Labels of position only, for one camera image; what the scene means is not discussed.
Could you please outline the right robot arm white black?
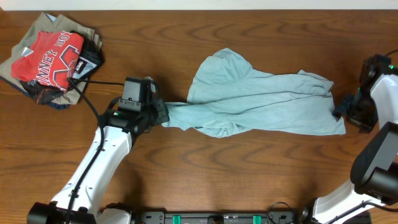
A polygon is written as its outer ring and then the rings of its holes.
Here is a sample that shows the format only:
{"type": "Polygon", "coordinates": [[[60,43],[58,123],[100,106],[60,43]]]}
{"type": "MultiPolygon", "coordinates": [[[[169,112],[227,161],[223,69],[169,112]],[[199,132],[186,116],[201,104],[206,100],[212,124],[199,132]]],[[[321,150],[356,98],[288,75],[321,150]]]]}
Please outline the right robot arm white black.
{"type": "Polygon", "coordinates": [[[350,178],[307,206],[299,223],[370,223],[368,210],[395,213],[397,203],[397,66],[389,54],[363,62],[357,94],[334,110],[360,130],[377,134],[358,154],[350,178]]]}

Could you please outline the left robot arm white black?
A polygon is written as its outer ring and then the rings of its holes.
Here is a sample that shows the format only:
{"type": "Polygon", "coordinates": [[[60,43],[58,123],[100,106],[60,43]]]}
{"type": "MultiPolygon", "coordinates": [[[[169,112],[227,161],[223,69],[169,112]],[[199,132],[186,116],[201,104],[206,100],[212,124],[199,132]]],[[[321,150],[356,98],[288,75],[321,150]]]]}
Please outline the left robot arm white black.
{"type": "Polygon", "coordinates": [[[158,84],[150,77],[126,78],[123,94],[113,99],[80,165],[50,203],[36,202],[27,216],[28,224],[134,223],[132,210],[121,203],[103,210],[100,204],[121,161],[136,139],[152,127],[169,121],[169,112],[158,84]]]}

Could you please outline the light blue t-shirt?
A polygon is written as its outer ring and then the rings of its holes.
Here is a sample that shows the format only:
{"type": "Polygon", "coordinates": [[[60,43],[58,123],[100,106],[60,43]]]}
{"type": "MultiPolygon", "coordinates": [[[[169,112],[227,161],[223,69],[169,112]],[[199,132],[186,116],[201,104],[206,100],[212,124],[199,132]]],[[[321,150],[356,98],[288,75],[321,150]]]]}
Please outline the light blue t-shirt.
{"type": "Polygon", "coordinates": [[[261,72],[240,54],[223,49],[200,65],[184,103],[169,102],[165,128],[190,128],[215,138],[252,129],[312,136],[343,135],[335,108],[333,82],[303,70],[296,74],[261,72]]]}

